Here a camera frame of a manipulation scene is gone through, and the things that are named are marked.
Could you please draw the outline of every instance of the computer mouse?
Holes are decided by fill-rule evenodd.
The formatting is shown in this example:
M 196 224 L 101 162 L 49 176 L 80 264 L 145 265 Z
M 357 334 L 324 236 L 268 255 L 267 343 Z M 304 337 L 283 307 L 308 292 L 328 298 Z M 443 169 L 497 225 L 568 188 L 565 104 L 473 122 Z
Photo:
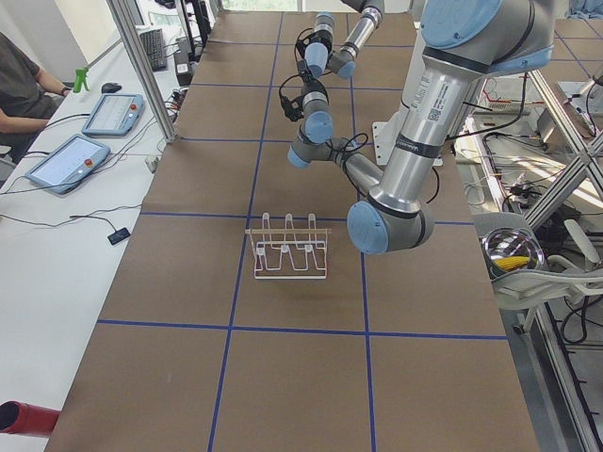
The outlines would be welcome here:
M 105 83 L 104 85 L 101 86 L 102 93 L 117 92 L 120 89 L 122 89 L 122 85 L 120 85 L 119 83 Z

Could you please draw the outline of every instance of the brown table surface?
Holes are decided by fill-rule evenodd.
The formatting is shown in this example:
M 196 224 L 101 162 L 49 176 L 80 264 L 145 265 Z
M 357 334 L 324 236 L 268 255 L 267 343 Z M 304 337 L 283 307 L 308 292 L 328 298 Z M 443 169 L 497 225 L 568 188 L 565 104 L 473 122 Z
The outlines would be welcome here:
M 357 16 L 335 16 L 342 42 Z M 538 450 L 453 158 L 432 239 L 382 256 L 348 239 L 340 171 L 287 163 L 277 88 L 314 17 L 219 18 L 48 452 Z M 325 78 L 338 135 L 397 109 L 414 35 L 388 15 L 353 81 Z M 585 80 L 558 36 L 545 75 Z M 333 230 L 327 280 L 253 278 L 263 212 Z

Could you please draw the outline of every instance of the red object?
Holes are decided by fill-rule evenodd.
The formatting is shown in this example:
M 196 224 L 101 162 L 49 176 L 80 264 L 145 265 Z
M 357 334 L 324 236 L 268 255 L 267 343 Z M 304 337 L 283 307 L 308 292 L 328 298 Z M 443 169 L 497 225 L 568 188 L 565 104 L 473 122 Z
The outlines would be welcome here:
M 60 412 L 23 402 L 0 405 L 0 433 L 49 438 Z

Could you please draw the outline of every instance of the white wire rack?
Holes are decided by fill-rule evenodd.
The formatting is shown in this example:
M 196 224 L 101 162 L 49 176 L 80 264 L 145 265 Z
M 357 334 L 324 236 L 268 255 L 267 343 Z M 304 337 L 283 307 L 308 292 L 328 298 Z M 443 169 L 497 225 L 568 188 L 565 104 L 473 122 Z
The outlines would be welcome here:
M 330 230 L 317 228 L 314 214 L 307 228 L 296 229 L 293 216 L 285 227 L 270 227 L 270 215 L 262 215 L 261 229 L 248 229 L 253 251 L 253 276 L 258 280 L 324 280 L 327 277 L 327 244 Z

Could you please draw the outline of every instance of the stainless steel bowl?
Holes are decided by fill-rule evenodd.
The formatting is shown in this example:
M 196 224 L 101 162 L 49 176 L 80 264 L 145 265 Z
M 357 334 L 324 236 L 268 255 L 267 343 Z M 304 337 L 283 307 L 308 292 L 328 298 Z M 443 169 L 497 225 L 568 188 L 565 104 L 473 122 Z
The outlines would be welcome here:
M 498 228 L 481 240 L 481 246 L 489 263 L 492 277 L 502 276 L 505 270 L 497 266 L 497 260 L 505 257 L 528 257 L 530 260 L 522 268 L 542 268 L 545 254 L 536 238 L 521 229 Z

